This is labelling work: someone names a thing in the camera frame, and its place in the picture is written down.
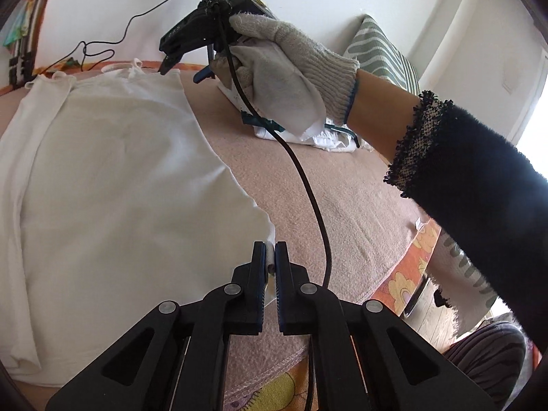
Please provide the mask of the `right forearm dark sleeve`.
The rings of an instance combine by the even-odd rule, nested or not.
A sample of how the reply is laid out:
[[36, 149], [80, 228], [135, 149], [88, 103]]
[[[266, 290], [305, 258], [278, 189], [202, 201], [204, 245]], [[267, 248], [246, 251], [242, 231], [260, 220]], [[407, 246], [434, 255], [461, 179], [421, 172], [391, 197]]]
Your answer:
[[388, 162], [385, 182], [457, 242], [547, 350], [547, 181], [452, 101], [358, 71], [347, 124]]

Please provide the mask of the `right hand grey glove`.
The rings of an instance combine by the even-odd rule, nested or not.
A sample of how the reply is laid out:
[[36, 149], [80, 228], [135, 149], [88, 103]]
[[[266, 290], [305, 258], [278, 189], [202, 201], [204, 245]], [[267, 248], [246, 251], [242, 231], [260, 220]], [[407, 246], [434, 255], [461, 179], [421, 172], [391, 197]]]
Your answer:
[[275, 18], [240, 13], [229, 24], [244, 40], [211, 63], [225, 88], [237, 92], [233, 66], [244, 94], [269, 120], [321, 115], [337, 125], [347, 122], [358, 88], [356, 60]]

